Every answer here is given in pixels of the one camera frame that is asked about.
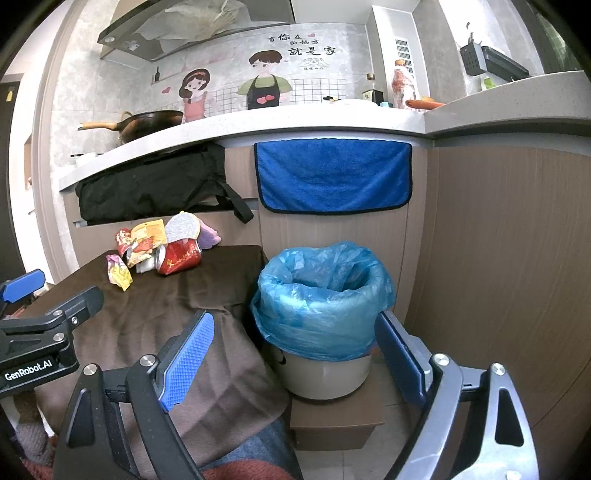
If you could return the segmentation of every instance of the white bucket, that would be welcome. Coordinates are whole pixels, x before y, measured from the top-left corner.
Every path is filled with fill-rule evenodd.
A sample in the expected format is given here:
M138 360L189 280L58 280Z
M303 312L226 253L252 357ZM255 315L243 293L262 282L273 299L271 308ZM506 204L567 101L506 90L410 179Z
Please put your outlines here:
M312 400L344 397L357 390L369 374L371 355L344 362L310 360L271 345L273 369L287 390Z

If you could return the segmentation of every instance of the kitchen counter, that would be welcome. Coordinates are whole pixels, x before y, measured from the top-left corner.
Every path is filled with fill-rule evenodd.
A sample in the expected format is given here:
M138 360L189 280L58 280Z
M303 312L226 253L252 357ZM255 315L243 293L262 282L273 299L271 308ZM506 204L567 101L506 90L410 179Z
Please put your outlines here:
M285 131L372 131L427 139L485 131L591 134L591 83L564 72L508 83L417 111L359 105L301 105L228 113L172 127L108 151L62 176L59 189L107 168L157 151L207 140Z

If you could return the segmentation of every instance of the red can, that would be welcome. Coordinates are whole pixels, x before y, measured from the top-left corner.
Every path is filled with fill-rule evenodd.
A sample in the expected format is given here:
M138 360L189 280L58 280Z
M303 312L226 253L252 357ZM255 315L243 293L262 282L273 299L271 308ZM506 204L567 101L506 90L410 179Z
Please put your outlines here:
M166 245L166 249L158 252L156 270L162 275L180 272L196 267L201 263L201 249L194 238L177 240Z

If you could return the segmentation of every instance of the floor tile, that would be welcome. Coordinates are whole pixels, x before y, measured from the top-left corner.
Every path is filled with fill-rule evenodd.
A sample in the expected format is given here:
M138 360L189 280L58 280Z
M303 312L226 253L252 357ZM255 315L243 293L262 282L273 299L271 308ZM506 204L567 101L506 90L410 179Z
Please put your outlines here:
M295 455L304 480L343 480L343 452L301 452Z
M359 450L345 450L345 480L384 480L411 433L406 404L384 407L385 424L376 427Z
M371 368L373 369L379 393L382 397L382 405L388 406L404 403L404 398L396 386L394 377L392 377L385 360L374 356Z

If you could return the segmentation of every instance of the blue towel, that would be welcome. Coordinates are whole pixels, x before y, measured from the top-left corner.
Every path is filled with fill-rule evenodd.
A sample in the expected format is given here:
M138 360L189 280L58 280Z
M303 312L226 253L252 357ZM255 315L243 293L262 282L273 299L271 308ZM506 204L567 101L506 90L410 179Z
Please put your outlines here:
M342 215L404 206L413 190L412 146L317 138L255 144L259 198L278 213Z

